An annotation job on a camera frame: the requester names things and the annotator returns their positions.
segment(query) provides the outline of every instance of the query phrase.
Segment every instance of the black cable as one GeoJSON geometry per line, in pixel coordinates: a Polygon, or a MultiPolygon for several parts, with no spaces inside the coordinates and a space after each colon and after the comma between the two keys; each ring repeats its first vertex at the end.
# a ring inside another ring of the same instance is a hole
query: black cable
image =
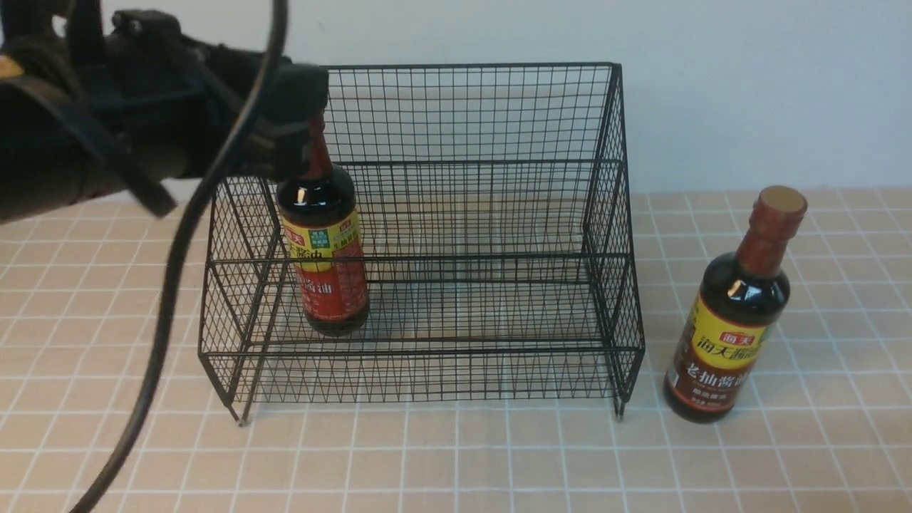
{"type": "Polygon", "coordinates": [[[168,344],[171,339],[171,324],[174,321],[174,309],[181,284],[181,275],[187,259],[187,252],[190,249],[193,232],[196,231],[196,227],[200,223],[200,219],[206,210],[206,205],[212,200],[215,189],[228,176],[237,153],[253,131],[264,96],[273,83],[273,78],[285,51],[285,37],[288,32],[288,0],[273,0],[272,6],[269,43],[266,47],[259,73],[256,76],[256,82],[254,82],[250,95],[244,104],[244,109],[241,110],[237,121],[228,134],[228,138],[225,139],[218,155],[212,161],[212,166],[203,176],[199,186],[193,192],[192,198],[187,203],[181,222],[178,224],[177,233],[174,235],[174,241],[171,243],[168,264],[165,267],[165,278],[161,287],[159,317],[155,326],[155,337],[152,343],[151,355],[149,356],[149,364],[142,378],[139,397],[137,397],[136,403],[133,405],[133,412],[130,414],[127,426],[114,447],[114,451],[108,458],[108,462],[98,473],[98,477],[95,478],[91,487],[88,488],[79,502],[73,507],[71,513],[89,513],[98,504],[123,467],[127,456],[140,436],[146,417],[149,416],[152,400],[159,386],[161,370],[164,367],[165,354],[168,352],[168,344]]]}

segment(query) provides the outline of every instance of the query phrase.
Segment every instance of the tiled floor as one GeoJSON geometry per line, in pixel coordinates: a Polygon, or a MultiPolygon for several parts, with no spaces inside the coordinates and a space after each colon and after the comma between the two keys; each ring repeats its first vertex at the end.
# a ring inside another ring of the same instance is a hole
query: tiled floor
{"type": "MultiPolygon", "coordinates": [[[[197,244],[155,413],[98,511],[912,511],[912,190],[807,196],[792,303],[710,426],[657,387],[755,192],[632,198],[648,356],[622,423],[605,401],[549,400],[277,405],[238,428],[196,359],[197,244]]],[[[103,465],[174,226],[112,203],[0,226],[0,511],[66,511],[103,465]]]]}

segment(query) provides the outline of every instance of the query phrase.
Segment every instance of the black strap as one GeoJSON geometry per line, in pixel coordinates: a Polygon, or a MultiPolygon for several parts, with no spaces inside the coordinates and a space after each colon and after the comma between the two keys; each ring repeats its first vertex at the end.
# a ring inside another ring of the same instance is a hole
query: black strap
{"type": "Polygon", "coordinates": [[[154,215],[164,217],[177,206],[168,190],[142,170],[114,135],[88,110],[72,102],[63,90],[28,75],[3,82],[19,89],[54,116],[86,152],[116,174],[137,201],[154,215]]]}

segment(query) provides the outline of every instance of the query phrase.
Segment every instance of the printed brand logo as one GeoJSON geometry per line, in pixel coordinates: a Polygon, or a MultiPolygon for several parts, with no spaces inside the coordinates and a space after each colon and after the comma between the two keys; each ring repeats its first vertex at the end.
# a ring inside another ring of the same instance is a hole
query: printed brand logo
{"type": "Polygon", "coordinates": [[[753,345],[754,339],[756,339],[756,337],[753,335],[748,335],[747,333],[739,333],[737,331],[723,331],[719,336],[719,340],[725,342],[726,344],[744,347],[753,345]]]}
{"type": "Polygon", "coordinates": [[[288,235],[288,238],[291,240],[292,243],[297,244],[299,246],[304,245],[304,238],[300,234],[293,232],[291,230],[291,228],[286,228],[285,233],[288,235]]]}

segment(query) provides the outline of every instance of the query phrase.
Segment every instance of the wire basket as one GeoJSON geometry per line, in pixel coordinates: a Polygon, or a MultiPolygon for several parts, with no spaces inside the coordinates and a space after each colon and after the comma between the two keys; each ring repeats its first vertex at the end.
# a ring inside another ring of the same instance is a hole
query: wire basket
{"type": "Polygon", "coordinates": [[[252,403],[611,397],[645,352],[621,67],[332,68],[326,140],[358,191],[371,311],[311,330],[275,186],[212,204],[200,359],[252,403]]]}

